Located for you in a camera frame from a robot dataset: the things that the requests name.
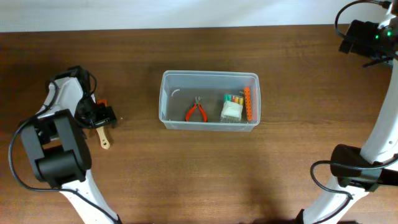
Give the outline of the orange scraper wooden handle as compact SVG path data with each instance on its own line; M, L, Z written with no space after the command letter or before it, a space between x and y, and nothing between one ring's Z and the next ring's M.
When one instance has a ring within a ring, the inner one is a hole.
M106 106L106 105L107 105L107 102L106 102L106 100L98 100L98 101L96 102L96 104L97 104L97 105L104 104L104 105ZM108 138L106 137L106 133L105 133L104 127L101 126L101 127L99 127L99 128L96 128L96 132L97 132L97 134L98 134L98 136L99 136L99 140L100 140L100 143L101 143L101 147L102 147L103 149L109 149L111 145L110 145L110 143L109 143L109 141L108 141Z

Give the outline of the clear plastic container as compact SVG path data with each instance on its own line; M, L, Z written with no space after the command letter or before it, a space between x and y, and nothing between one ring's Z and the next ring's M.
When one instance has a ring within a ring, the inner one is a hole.
M225 94L251 91L252 121L243 110L240 123L220 121ZM261 120L261 91L255 73L168 70L159 93L159 119L167 129L250 132Z

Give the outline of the orange bit holder strip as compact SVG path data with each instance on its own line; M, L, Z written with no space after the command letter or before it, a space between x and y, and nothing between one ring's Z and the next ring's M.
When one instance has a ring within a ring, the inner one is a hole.
M252 121L251 91L249 87L244 88L244 100L245 100L247 120Z

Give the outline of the pack of coloured markers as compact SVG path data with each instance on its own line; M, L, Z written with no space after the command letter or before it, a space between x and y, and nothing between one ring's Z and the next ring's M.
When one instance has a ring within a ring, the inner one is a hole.
M240 123L242 120L244 98L238 95L225 94L220 121L222 123Z

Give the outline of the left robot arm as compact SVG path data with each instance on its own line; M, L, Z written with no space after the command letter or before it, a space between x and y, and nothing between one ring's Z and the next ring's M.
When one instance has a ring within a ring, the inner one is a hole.
M110 143L104 127L116 116L105 101L96 100L96 78L77 65L47 83L47 97L38 113L14 133L21 138L35 178L59 192L85 223L120 223L94 182L84 130L95 129L103 148Z

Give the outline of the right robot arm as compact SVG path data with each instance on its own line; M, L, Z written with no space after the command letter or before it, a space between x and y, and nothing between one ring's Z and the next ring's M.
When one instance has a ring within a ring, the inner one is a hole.
M341 223L344 214L380 186L397 186L397 1L375 1L386 9L379 23L354 20L342 33L340 52L371 59L367 66L390 62L391 80L376 124L363 147L337 145L330 160L310 167L314 183L323 190L293 223Z

